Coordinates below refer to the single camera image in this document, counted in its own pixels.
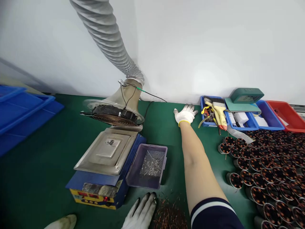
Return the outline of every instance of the metal lid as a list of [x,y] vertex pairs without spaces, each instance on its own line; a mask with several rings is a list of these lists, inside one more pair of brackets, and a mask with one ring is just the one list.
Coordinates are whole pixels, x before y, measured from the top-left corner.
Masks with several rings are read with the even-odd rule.
[[107,128],[98,135],[74,169],[119,175],[137,134],[134,131]]

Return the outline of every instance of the forearm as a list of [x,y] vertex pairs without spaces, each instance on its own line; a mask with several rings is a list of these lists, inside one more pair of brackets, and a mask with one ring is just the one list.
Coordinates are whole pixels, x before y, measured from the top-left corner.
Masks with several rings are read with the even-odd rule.
[[227,200],[212,171],[204,147],[187,122],[180,123],[189,212],[200,201],[219,197]]

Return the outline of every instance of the blue machine base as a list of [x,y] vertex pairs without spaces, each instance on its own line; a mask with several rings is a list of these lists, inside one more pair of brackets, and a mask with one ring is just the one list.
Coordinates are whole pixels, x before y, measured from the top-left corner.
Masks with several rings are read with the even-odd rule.
[[113,198],[114,203],[111,203],[111,205],[115,206],[116,209],[118,209],[120,206],[122,206],[129,188],[125,180],[126,175],[133,162],[137,149],[141,143],[146,143],[146,138],[138,134],[132,145],[129,155],[126,158],[126,161],[119,176],[110,176],[110,175],[104,175],[104,174],[98,174],[92,172],[76,171],[73,177],[71,178],[71,180],[66,185],[66,188],[82,191],[84,183],[116,186],[117,182],[122,180],[122,184],[118,192],[116,193],[116,196]]

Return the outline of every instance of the green device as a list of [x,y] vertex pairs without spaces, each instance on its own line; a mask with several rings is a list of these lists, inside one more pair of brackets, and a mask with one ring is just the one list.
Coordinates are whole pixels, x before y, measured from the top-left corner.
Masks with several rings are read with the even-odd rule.
[[231,95],[232,103],[256,103],[264,96],[258,88],[237,88]]

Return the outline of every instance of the flexible exhaust hose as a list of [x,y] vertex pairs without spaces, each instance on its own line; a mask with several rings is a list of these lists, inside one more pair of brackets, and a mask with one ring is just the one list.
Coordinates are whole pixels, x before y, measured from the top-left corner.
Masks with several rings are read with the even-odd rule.
[[126,78],[135,79],[143,86],[143,74],[125,49],[109,0],[70,0],[70,3],[105,57]]

